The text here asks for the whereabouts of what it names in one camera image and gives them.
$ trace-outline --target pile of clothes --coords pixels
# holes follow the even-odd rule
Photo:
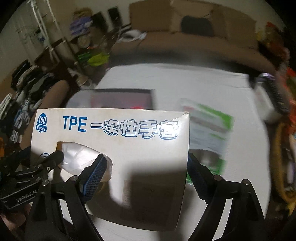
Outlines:
[[[22,134],[31,117],[41,105],[43,97],[58,79],[28,60],[21,63],[12,74],[11,88],[17,93],[8,94],[0,104],[0,128],[13,143],[22,141]]]

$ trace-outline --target sofa armrest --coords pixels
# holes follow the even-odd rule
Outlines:
[[[60,80],[51,89],[43,98],[43,101],[39,109],[48,109],[48,108],[59,108],[61,103],[67,96],[67,93],[70,89],[70,86],[67,81]],[[24,135],[22,137],[22,142],[20,143],[20,148],[23,150],[31,145],[32,132],[34,128],[36,112],[30,120],[29,125],[27,126]]]

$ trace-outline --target black speaker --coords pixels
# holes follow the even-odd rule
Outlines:
[[[96,14],[91,16],[93,20],[93,25],[98,27],[102,33],[106,33],[108,31],[108,25],[106,24],[106,20],[102,14],[102,12],[97,12]]]
[[[114,28],[119,28],[122,26],[122,20],[117,7],[108,9],[109,16],[111,18]]]

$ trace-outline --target brown sofa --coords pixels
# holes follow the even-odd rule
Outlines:
[[[11,74],[13,73],[13,71],[11,71],[11,73],[9,73],[8,76],[0,82],[0,103],[8,93],[11,93],[13,96],[15,95],[15,91],[10,87],[12,80]],[[43,98],[43,101],[39,108],[59,108],[65,100],[69,90],[70,86],[68,82],[65,80],[60,80],[54,86],[51,87],[46,96]],[[25,149],[26,147],[29,147],[31,145],[35,117],[36,113],[31,118],[30,123],[23,134],[22,142],[20,143],[21,149]]]
[[[112,59],[130,54],[177,53],[184,56],[206,56],[247,66],[259,72],[274,74],[273,64],[257,50],[255,21],[236,10],[203,2],[146,0],[130,4],[133,29],[147,32],[144,40],[117,43]],[[215,36],[185,34],[180,20],[184,15],[204,17],[208,14]]]

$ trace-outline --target white cardboard box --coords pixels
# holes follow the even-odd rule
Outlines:
[[[176,228],[186,181],[189,114],[132,109],[39,109],[32,158],[74,142],[112,160],[87,210],[117,224],[153,231]],[[61,170],[67,180],[71,174]]]

